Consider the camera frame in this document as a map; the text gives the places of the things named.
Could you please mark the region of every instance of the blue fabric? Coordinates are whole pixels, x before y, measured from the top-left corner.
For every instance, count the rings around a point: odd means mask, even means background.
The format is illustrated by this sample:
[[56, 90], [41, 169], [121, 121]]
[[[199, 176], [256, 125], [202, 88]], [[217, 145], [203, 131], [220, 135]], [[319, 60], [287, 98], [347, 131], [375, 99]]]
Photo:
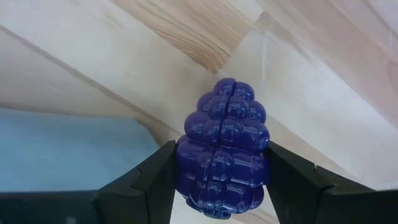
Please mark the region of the blue fabric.
[[132, 118], [0, 108], [0, 192], [98, 189], [157, 149]]

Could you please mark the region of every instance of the light wood board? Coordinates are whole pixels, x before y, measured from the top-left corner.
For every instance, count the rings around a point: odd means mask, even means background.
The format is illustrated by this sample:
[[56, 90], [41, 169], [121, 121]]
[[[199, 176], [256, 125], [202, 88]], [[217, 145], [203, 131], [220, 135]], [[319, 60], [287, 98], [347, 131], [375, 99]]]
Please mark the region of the light wood board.
[[[197, 99], [217, 80], [234, 77], [255, 88], [273, 141], [375, 189], [396, 188], [397, 6], [2, 0], [0, 105], [133, 116], [163, 143], [183, 133]], [[188, 222], [222, 221], [176, 195], [172, 223]], [[266, 196], [259, 209], [228, 223], [277, 218]]]

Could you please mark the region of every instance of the wood grain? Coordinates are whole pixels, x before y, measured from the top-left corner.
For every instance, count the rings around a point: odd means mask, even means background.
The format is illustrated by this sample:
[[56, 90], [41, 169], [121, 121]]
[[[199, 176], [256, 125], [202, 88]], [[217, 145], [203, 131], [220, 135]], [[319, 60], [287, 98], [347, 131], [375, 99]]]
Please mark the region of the wood grain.
[[[396, 188], [396, 7], [387, 0], [3, 0], [0, 105], [133, 116], [164, 142], [183, 133], [217, 80], [234, 77], [265, 105], [273, 141], [375, 189]], [[222, 221], [177, 194], [172, 223], [188, 222]], [[259, 209], [229, 222], [277, 218], [266, 195]]]
[[40, 49], [0, 29], [0, 106], [45, 113], [81, 116], [134, 117], [159, 144], [176, 139], [164, 124], [131, 104], [78, 78], [74, 69], [58, 65]]
[[114, 2], [212, 73], [229, 59], [261, 13], [253, 0]]
[[[270, 14], [262, 14], [223, 71], [250, 83], [268, 115], [311, 145], [308, 155], [319, 151], [342, 169], [328, 168], [375, 189], [398, 187], [397, 128]], [[317, 157], [311, 160], [328, 166]]]
[[197, 99], [216, 81], [201, 65], [106, 0], [77, 5], [7, 0], [0, 2], [0, 10], [0, 25], [179, 133]]
[[[380, 15], [375, 10], [364, 1], [261, 2], [273, 18], [398, 127], [397, 36], [377, 19]], [[353, 14], [357, 6], [362, 10]]]

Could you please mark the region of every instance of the black clamp jaw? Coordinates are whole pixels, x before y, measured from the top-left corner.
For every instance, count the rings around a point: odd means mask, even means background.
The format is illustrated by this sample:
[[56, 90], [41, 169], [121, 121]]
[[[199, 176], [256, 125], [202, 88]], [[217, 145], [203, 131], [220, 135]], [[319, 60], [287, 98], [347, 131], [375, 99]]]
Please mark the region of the black clamp jaw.
[[[267, 189], [281, 224], [398, 223], [398, 190], [377, 192], [270, 142]], [[166, 224], [175, 141], [99, 190], [0, 193], [0, 224]]]
[[375, 191], [270, 142], [267, 190], [281, 224], [398, 223], [398, 190]]

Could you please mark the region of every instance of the purple plastic toy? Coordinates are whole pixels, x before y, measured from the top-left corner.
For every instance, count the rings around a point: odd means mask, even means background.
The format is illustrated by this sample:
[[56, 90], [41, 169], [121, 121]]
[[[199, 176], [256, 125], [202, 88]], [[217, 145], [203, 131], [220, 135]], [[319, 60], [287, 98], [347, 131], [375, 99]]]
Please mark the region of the purple plastic toy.
[[221, 219], [260, 206], [269, 181], [265, 121], [253, 89], [232, 78], [200, 98], [177, 143], [177, 190], [189, 206]]

